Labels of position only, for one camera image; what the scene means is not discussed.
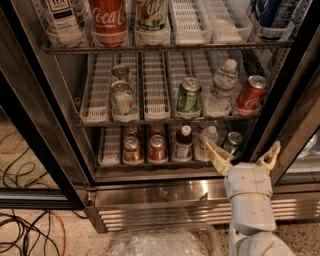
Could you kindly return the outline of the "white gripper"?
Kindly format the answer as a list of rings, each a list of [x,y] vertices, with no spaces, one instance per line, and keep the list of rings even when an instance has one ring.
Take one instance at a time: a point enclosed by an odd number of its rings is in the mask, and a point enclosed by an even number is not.
[[[224,187],[227,197],[243,194],[261,194],[271,197],[273,194],[269,173],[275,167],[281,144],[275,141],[269,150],[264,153],[256,164],[241,162],[231,164],[232,155],[217,146],[212,139],[201,135],[202,145],[216,171],[225,176]]]

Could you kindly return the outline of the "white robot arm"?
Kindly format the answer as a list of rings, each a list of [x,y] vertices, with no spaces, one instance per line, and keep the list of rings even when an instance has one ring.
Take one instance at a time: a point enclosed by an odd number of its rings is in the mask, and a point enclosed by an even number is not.
[[[224,176],[224,187],[231,203],[229,224],[230,256],[296,256],[274,234],[277,229],[271,197],[270,173],[281,150],[279,141],[255,163],[232,165],[232,155],[201,135],[203,148],[214,168]]]

